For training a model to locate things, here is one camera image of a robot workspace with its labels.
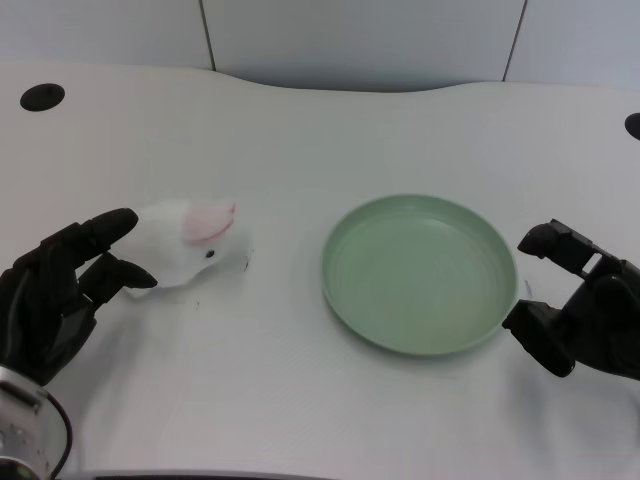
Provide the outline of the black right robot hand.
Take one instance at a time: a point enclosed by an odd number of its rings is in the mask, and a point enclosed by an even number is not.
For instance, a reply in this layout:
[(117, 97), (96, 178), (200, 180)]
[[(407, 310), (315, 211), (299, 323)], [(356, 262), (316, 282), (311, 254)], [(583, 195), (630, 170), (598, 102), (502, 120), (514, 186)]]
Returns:
[(520, 300), (502, 327), (557, 377), (580, 363), (639, 378), (639, 269), (553, 219), (533, 227), (518, 250), (548, 259), (582, 280), (566, 304)]

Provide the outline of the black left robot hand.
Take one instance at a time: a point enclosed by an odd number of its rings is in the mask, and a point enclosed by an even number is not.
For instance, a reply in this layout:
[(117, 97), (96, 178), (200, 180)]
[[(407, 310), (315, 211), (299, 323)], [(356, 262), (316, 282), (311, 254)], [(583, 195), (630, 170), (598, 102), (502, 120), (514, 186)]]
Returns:
[(138, 216), (129, 208), (73, 223), (42, 240), (1, 274), (1, 365), (47, 385), (80, 351), (96, 311), (123, 288), (157, 280), (112, 255)]

